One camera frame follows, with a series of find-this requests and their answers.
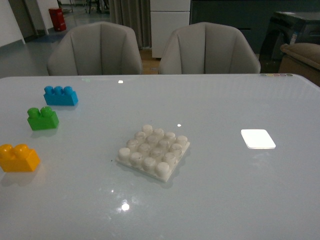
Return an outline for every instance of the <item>white wall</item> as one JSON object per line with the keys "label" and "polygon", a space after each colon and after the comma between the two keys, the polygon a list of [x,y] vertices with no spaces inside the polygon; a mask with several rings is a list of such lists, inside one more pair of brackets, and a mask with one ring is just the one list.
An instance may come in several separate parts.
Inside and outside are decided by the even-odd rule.
{"label": "white wall", "polygon": [[52,24],[50,14],[49,14],[49,9],[52,8],[58,8],[58,1],[57,0],[37,0],[38,6],[42,15],[42,19],[44,22],[45,29],[51,29],[54,27]]}
{"label": "white wall", "polygon": [[0,1],[0,33],[0,47],[24,39],[8,0]]}

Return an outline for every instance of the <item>gray chair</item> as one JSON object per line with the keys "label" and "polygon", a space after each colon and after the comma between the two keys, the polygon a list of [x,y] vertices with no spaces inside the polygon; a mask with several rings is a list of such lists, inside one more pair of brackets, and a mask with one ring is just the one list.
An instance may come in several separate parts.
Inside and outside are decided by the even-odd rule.
{"label": "gray chair", "polygon": [[71,29],[47,62],[50,76],[138,75],[143,67],[135,32],[110,22]]}
{"label": "gray chair", "polygon": [[159,74],[258,74],[260,63],[236,28],[200,22],[175,30]]}

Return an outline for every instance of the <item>yellow toy block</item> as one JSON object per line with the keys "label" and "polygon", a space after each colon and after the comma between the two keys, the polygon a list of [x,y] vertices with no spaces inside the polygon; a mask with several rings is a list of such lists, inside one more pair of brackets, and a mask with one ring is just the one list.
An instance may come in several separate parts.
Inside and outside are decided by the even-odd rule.
{"label": "yellow toy block", "polygon": [[39,163],[36,151],[26,144],[0,146],[0,167],[4,172],[33,172]]}

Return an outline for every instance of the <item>white toy block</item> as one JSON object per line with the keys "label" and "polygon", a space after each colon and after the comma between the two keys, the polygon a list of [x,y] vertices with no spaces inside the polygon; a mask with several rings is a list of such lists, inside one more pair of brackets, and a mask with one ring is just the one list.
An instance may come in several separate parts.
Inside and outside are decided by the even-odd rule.
{"label": "white toy block", "polygon": [[148,176],[167,182],[188,149],[190,142],[186,136],[164,132],[144,125],[142,131],[118,151],[118,163]]}

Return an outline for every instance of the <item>white cabinet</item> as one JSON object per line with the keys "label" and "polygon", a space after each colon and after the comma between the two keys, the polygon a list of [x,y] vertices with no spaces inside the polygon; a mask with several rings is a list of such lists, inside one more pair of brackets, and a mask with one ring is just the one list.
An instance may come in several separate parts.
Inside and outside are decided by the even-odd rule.
{"label": "white cabinet", "polygon": [[171,33],[189,25],[191,0],[150,0],[152,57],[161,58]]}

